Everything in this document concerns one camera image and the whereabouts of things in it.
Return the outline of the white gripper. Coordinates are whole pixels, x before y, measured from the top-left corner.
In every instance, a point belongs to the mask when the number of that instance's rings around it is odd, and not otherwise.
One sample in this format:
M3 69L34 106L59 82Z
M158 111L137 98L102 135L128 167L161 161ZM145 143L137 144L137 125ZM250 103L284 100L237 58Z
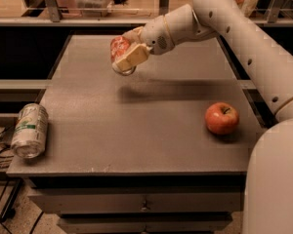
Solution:
M132 45L116 52L114 70L117 72L129 72L146 61L150 54L163 55L175 47L164 16L152 19L144 27L136 27L122 36Z

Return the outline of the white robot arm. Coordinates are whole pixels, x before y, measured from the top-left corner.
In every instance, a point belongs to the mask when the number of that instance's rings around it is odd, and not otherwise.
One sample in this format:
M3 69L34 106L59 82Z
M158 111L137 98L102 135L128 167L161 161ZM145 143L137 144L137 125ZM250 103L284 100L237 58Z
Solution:
M222 36L277 123L249 160L242 234L293 234L293 57L240 11L235 0L192 0L111 41L113 69L131 74L150 55Z

